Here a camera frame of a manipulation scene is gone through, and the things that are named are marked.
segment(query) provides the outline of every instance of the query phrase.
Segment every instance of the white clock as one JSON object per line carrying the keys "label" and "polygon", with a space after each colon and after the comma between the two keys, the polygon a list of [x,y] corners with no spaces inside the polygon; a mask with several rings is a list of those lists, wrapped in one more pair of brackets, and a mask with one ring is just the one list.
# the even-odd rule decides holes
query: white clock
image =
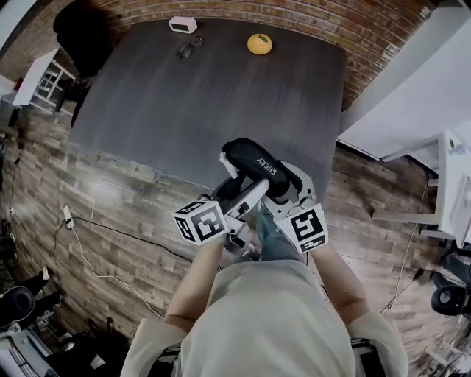
{"label": "white clock", "polygon": [[191,17],[173,17],[169,20],[169,26],[174,32],[184,32],[185,34],[191,34],[197,29],[196,20]]}

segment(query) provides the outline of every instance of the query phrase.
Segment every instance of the table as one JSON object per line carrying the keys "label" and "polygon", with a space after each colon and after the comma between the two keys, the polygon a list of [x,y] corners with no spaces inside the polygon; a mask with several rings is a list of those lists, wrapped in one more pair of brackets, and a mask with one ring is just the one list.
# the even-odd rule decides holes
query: table
{"label": "table", "polygon": [[[135,24],[92,84],[70,142],[214,189],[229,177],[222,146],[247,137],[306,171],[322,199],[339,133],[344,50],[262,24],[197,22],[192,35],[165,20]],[[273,40],[268,55],[248,51],[256,33]],[[178,58],[197,35],[203,45]]]}
{"label": "table", "polygon": [[[13,101],[14,106],[32,105],[45,113],[54,113],[54,110],[44,107],[40,102],[35,102],[35,99],[45,102],[54,109],[56,104],[52,101],[52,94],[56,89],[62,90],[58,85],[60,79],[63,78],[63,75],[66,75],[75,80],[75,76],[54,59],[58,51],[59,49],[53,49],[33,62],[16,94]],[[61,111],[72,115],[70,111],[64,108],[61,108]]]}
{"label": "table", "polygon": [[[435,214],[374,212],[373,219],[438,225],[438,231],[421,230],[420,234],[423,236],[453,239],[451,215],[463,177],[471,175],[471,152],[467,150],[463,155],[450,154],[451,142],[453,142],[454,145],[462,144],[454,133],[446,131],[381,159],[387,162],[425,147],[436,146],[438,148],[439,178],[438,181],[429,181],[429,186],[437,186],[438,188]],[[468,233],[466,241],[471,242],[471,231]]]}

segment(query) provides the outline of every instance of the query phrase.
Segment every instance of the white wall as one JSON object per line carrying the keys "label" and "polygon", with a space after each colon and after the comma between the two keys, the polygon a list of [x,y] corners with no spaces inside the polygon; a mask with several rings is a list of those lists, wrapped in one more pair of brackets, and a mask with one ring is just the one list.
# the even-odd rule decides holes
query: white wall
{"label": "white wall", "polygon": [[[406,80],[362,114],[339,140],[381,158],[447,129],[457,129],[457,133],[469,136],[470,36],[468,19]],[[434,167],[430,152],[413,156]]]}
{"label": "white wall", "polygon": [[359,122],[424,62],[435,54],[471,17],[457,0],[445,0],[391,62],[342,113],[340,133]]}
{"label": "white wall", "polygon": [[0,9],[0,49],[37,0],[9,0]]}
{"label": "white wall", "polygon": [[0,75],[0,97],[13,91],[13,81]]}
{"label": "white wall", "polygon": [[467,145],[471,150],[471,119],[459,126],[453,128],[453,132]]}

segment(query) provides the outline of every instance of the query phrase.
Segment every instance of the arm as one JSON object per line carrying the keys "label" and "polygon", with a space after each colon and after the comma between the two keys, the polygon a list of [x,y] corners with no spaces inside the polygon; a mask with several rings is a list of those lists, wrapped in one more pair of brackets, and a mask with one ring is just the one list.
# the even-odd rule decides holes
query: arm
{"label": "arm", "polygon": [[164,322],[188,333],[203,314],[218,271],[225,237],[224,235],[200,247],[190,270],[170,301]]}
{"label": "arm", "polygon": [[346,325],[371,311],[363,285],[332,244],[318,247],[311,256],[330,302]]}

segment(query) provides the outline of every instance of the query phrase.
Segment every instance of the small white device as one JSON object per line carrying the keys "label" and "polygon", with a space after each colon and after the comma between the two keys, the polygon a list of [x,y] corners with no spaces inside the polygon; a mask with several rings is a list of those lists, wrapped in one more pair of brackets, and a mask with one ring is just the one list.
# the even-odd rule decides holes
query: small white device
{"label": "small white device", "polygon": [[198,26],[196,20],[191,17],[173,17],[169,20],[170,29],[174,32],[184,32],[185,34],[191,34]]}
{"label": "small white device", "polygon": [[63,210],[64,210],[65,220],[67,221],[67,223],[65,224],[65,228],[67,230],[70,230],[75,226],[75,221],[74,219],[72,219],[71,208],[68,205],[66,205]]}

